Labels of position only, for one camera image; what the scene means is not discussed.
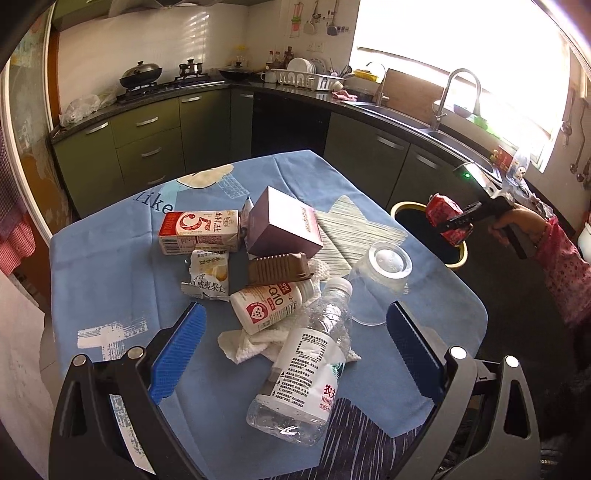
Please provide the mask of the pink patterned sleeve forearm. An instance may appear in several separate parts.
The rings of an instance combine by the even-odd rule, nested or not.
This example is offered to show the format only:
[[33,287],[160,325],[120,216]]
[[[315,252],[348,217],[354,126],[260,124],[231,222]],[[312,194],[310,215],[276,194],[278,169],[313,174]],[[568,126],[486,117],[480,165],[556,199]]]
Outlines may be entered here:
[[590,321],[590,264],[560,227],[556,217],[546,222],[534,259],[545,275],[564,323],[571,329]]

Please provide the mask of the person's right hand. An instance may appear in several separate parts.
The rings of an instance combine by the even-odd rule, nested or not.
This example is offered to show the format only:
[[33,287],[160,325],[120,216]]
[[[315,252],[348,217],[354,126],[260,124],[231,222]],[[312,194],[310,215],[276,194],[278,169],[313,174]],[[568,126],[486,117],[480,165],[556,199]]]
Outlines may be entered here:
[[504,228],[510,225],[517,226],[532,243],[537,245],[545,234],[547,221],[538,213],[518,206],[498,218],[489,227],[489,233],[502,245],[509,246],[510,241],[504,233]]

